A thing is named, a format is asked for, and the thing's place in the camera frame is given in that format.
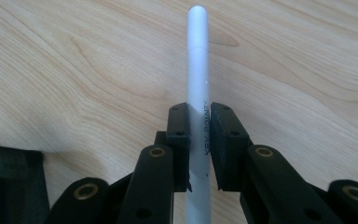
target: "white pen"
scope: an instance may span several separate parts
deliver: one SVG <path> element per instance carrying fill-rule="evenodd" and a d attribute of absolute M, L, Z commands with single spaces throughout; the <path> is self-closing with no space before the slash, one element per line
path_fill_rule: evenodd
<path fill-rule="evenodd" d="M 210 224 L 208 13 L 200 6 L 187 17 L 187 106 L 191 191 L 186 193 L 186 223 Z"/>

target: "pen cap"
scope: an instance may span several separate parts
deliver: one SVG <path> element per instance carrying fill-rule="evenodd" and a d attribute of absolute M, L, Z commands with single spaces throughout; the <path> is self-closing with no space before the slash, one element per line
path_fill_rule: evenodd
<path fill-rule="evenodd" d="M 204 7 L 194 6 L 187 16 L 187 50 L 208 49 L 208 13 Z"/>

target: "wood grain surface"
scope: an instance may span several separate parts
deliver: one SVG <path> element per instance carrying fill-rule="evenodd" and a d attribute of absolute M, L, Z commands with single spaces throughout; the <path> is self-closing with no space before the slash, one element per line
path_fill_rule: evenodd
<path fill-rule="evenodd" d="M 212 101 L 310 183 L 358 181 L 358 1 L 0 0 L 0 146 L 45 153 L 55 203 L 109 183 L 186 100 L 186 14 L 209 11 Z M 213 185 L 213 223 L 244 223 Z M 184 223 L 184 194 L 174 222 Z"/>

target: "wooden table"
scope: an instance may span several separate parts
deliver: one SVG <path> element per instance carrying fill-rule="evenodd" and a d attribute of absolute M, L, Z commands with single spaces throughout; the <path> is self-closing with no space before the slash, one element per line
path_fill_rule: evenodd
<path fill-rule="evenodd" d="M 45 153 L 51 204 L 82 177 L 130 173 L 166 129 L 186 100 L 186 13 L 199 3 L 0 0 L 0 146 Z M 358 1 L 204 6 L 212 101 L 310 183 L 358 181 Z M 243 223 L 238 194 L 212 185 L 213 223 Z"/>

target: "screw hole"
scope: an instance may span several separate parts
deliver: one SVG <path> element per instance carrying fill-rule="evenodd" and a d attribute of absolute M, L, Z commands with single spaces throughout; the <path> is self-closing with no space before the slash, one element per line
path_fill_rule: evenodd
<path fill-rule="evenodd" d="M 152 216 L 152 211 L 146 208 L 140 208 L 138 212 L 136 212 L 136 216 L 140 219 L 146 219 Z"/>
<path fill-rule="evenodd" d="M 262 157 L 271 157 L 274 155 L 274 152 L 271 149 L 266 148 L 266 147 L 258 147 L 255 150 L 255 153 L 257 153 L 259 156 L 262 156 Z"/>
<path fill-rule="evenodd" d="M 74 197 L 78 200 L 86 200 L 93 197 L 98 192 L 98 185 L 87 183 L 78 187 L 74 191 Z"/>
<path fill-rule="evenodd" d="M 152 157 L 160 157 L 165 154 L 165 150 L 159 147 L 153 148 L 149 150 L 149 155 Z"/>
<path fill-rule="evenodd" d="M 342 191 L 344 191 L 347 196 L 358 202 L 358 188 L 347 185 L 342 188 Z"/>
<path fill-rule="evenodd" d="M 238 136 L 238 135 L 240 135 L 240 133 L 237 132 L 237 131 L 231 131 L 230 134 L 233 135 L 233 136 Z"/>
<path fill-rule="evenodd" d="M 306 208 L 304 209 L 304 214 L 312 219 L 312 220 L 315 220 L 315 221 L 319 221 L 322 219 L 322 216 L 321 214 L 319 214 L 318 212 L 316 212 L 315 210 L 311 209 L 311 208 Z"/>

